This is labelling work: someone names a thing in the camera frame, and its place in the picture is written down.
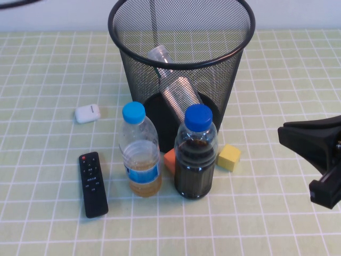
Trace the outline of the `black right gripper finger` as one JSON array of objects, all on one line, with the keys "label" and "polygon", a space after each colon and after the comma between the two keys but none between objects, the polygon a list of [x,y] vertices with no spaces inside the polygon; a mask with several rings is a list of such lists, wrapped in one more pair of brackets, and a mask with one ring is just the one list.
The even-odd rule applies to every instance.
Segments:
[{"label": "black right gripper finger", "polygon": [[279,142],[299,154],[320,173],[340,163],[340,125],[284,125],[278,128]]},{"label": "black right gripper finger", "polygon": [[286,122],[284,125],[340,125],[340,116],[310,121]]}]

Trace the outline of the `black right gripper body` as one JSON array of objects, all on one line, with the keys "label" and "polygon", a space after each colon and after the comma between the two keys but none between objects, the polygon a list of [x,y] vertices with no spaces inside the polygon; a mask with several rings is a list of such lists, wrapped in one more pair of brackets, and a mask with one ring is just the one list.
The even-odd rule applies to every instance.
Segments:
[{"label": "black right gripper body", "polygon": [[312,203],[333,209],[340,201],[340,163],[326,172],[320,180],[310,183]]}]

